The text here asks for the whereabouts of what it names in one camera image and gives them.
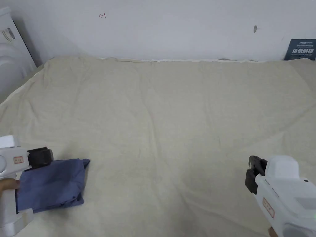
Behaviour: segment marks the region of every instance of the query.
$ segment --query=sticker on appliance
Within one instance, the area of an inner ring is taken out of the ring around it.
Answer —
[[[272,218],[274,218],[274,214],[275,214],[275,213],[274,213],[274,210],[273,210],[273,208],[270,206],[270,204],[268,203],[267,199],[263,198],[262,204],[263,204],[263,206],[266,208],[266,210],[268,211],[268,213],[270,214],[270,216],[271,216]]]
[[[16,157],[14,157],[14,158],[13,158],[13,162],[14,162],[15,164],[23,163],[23,162],[24,162],[23,156],[16,156]]]
[[[6,38],[8,42],[11,42],[12,40],[15,39],[14,34],[12,33],[10,28],[7,28],[1,31],[1,33],[3,34],[3,36]]]
[[[315,60],[316,39],[292,39],[284,60],[309,58]]]

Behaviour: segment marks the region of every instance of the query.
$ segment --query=folded blue shirt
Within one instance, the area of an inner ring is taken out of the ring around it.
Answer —
[[[18,210],[41,212],[83,204],[85,169],[89,159],[53,161],[49,166],[23,172],[18,192]]]

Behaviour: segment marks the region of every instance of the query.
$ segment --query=white plastic housing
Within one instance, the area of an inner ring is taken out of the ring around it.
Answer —
[[[290,156],[268,159],[265,176],[258,174],[255,198],[278,237],[316,236],[316,187],[300,178]]]
[[[14,136],[0,137],[0,180],[16,179],[16,173],[29,169],[28,152]],[[0,236],[11,237],[33,220],[33,210],[16,213],[15,190],[5,190],[0,199]]]

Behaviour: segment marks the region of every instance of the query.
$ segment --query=white wall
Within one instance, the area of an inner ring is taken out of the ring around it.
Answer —
[[[0,0],[0,6],[11,7],[37,65],[77,54],[280,60],[291,39],[316,38],[313,0]]]

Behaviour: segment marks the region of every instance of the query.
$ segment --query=black sign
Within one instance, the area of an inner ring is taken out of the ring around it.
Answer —
[[[293,60],[298,58],[316,58],[316,39],[292,39],[286,52],[284,60]]]

